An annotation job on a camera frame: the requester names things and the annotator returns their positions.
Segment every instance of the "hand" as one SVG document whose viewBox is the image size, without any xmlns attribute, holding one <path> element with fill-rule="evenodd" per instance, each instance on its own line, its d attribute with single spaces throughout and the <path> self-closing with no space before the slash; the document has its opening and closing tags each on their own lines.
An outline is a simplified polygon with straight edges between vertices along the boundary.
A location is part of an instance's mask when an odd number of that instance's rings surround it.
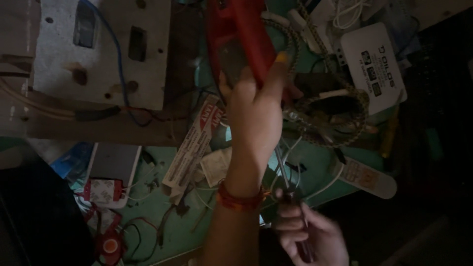
<svg viewBox="0 0 473 266">
<path fill-rule="evenodd" d="M 286 63 L 287 55 L 280 53 L 261 90 L 249 67 L 242 70 L 233 91 L 227 86 L 225 75 L 220 75 L 219 87 L 227 102 L 232 133 L 232 159 L 255 160 L 263 172 L 281 138 L 283 90 L 288 88 L 293 98 L 303 96 L 297 88 L 288 85 Z"/>
<path fill-rule="evenodd" d="M 308 232 L 302 230 L 301 211 L 305 216 Z M 336 223 L 303 203 L 280 205 L 279 220 L 273 228 L 280 233 L 280 243 L 296 266 L 348 266 L 349 257 L 343 235 Z M 309 240 L 315 251 L 316 261 L 307 264 L 300 258 L 297 241 Z"/>
</svg>

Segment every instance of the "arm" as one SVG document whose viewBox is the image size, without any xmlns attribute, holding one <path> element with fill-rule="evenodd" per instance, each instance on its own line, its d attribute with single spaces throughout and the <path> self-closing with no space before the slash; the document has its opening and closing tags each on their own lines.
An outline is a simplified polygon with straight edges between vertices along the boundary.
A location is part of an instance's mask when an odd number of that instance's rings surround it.
<svg viewBox="0 0 473 266">
<path fill-rule="evenodd" d="M 249 68 L 243 69 L 239 83 L 227 100 L 233 150 L 224 186 L 233 197 L 258 195 L 268 160 L 281 137 L 280 103 L 287 81 L 287 66 L 276 61 L 260 91 Z M 201 264 L 258 265 L 258 230 L 259 209 L 238 212 L 217 204 Z"/>
</svg>

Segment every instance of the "red thread bracelet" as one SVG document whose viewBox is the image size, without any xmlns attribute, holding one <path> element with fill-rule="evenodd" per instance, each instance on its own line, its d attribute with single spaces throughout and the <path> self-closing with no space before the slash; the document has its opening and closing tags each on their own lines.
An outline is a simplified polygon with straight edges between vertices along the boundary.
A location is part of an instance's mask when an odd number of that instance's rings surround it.
<svg viewBox="0 0 473 266">
<path fill-rule="evenodd" d="M 238 212 L 250 212 L 256 210 L 264 200 L 263 188 L 260 189 L 258 195 L 252 198 L 237 198 L 230 195 L 225 188 L 224 182 L 219 186 L 217 192 L 217 202 L 223 207 Z"/>
</svg>

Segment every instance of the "screwdriver handle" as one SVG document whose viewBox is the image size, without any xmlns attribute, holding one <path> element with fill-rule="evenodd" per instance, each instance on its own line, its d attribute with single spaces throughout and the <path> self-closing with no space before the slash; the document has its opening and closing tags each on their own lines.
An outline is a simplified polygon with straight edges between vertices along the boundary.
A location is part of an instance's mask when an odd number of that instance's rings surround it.
<svg viewBox="0 0 473 266">
<path fill-rule="evenodd" d="M 296 199 L 295 192 L 285 191 L 282 201 L 286 204 L 297 204 L 300 205 L 300 201 Z M 301 212 L 300 218 L 304 224 L 303 230 L 307 232 L 307 223 L 304 214 Z M 312 263 L 315 261 L 315 252 L 312 245 L 309 243 L 308 240 L 296 242 L 297 251 L 299 253 L 300 258 L 305 263 Z"/>
</svg>

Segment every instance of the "blue wire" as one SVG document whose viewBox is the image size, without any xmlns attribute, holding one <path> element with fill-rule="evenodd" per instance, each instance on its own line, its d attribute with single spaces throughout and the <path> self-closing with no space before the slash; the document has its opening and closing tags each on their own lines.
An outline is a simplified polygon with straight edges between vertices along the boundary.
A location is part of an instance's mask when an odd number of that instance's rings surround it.
<svg viewBox="0 0 473 266">
<path fill-rule="evenodd" d="M 112 27 L 110 27 L 110 24 L 108 24 L 107 20 L 104 18 L 100 10 L 98 10 L 98 8 L 94 4 L 92 4 L 89 0 L 80 0 L 80 1 L 84 3 L 86 6 L 88 6 L 98 16 L 98 18 L 102 21 L 102 23 L 104 24 L 105 28 L 110 33 L 110 36 L 112 37 L 114 41 L 115 47 L 117 49 L 117 55 L 118 55 L 118 58 L 117 58 L 118 59 L 118 76 L 120 77 L 120 84 L 122 86 L 123 102 L 125 103 L 126 107 L 130 107 L 130 101 L 128 100 L 128 94 L 126 92 L 125 77 L 123 76 L 122 49 L 120 48 L 120 43 L 118 43 L 117 36 L 115 35 L 114 31 L 112 30 Z M 136 120 L 131 110 L 127 110 L 127 111 L 131 119 L 133 120 L 133 122 L 135 122 L 135 124 L 141 127 L 148 126 L 152 121 L 150 119 L 148 122 L 141 124 L 140 122 L 138 122 L 138 120 Z"/>
</svg>

